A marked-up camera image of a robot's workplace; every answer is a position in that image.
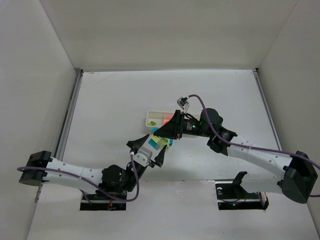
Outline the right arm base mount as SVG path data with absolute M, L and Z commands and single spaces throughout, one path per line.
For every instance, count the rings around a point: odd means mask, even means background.
M 234 179 L 215 182 L 217 205 L 220 211 L 263 210 L 269 207 L 265 192 L 248 193 L 241 186 L 246 171 L 239 172 Z

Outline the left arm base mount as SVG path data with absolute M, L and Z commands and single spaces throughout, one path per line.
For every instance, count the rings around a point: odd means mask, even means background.
M 84 192 L 80 201 L 80 211 L 125 211 L 127 203 L 115 200 L 100 191 L 95 194 Z

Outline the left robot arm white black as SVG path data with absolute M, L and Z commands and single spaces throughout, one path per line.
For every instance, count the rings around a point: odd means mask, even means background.
M 66 163 L 54 158 L 49 151 L 40 151 L 29 156 L 26 166 L 19 167 L 20 184 L 40 186 L 57 184 L 96 194 L 103 190 L 108 194 L 125 195 L 132 192 L 148 167 L 162 167 L 166 150 L 171 146 L 149 134 L 126 144 L 130 159 L 126 167 L 112 164 L 106 168 L 87 168 Z

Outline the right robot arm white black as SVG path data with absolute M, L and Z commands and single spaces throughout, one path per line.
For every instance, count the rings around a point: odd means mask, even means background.
M 179 140 L 183 135 L 205 137 L 208 138 L 207 146 L 215 153 L 247 161 L 266 171 L 240 171 L 231 184 L 235 193 L 277 193 L 296 203 L 307 203 L 318 174 L 305 153 L 262 151 L 253 142 L 224 128 L 222 123 L 223 118 L 212 108 L 204 109 L 199 119 L 176 110 L 172 118 L 153 134 L 173 140 Z

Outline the green teal lego cluster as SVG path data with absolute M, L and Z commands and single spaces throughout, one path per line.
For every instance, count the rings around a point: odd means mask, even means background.
M 168 149 L 170 147 L 170 140 L 168 138 L 152 135 L 148 140 L 148 144 L 155 150 L 160 150 L 164 146 Z

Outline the light green lego brick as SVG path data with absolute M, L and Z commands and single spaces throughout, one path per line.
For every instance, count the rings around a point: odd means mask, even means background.
M 152 127 L 157 126 L 157 123 L 154 121 L 150 121 L 149 126 L 152 126 Z

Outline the white three-compartment tray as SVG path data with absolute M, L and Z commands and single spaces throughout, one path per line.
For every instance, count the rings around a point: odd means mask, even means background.
M 165 113 L 175 113 L 167 111 L 148 111 L 146 114 L 145 125 L 147 128 L 151 128 L 154 135 L 156 135 L 156 130 L 164 125 L 164 114 Z M 150 121 L 157 123 L 157 126 L 149 126 Z

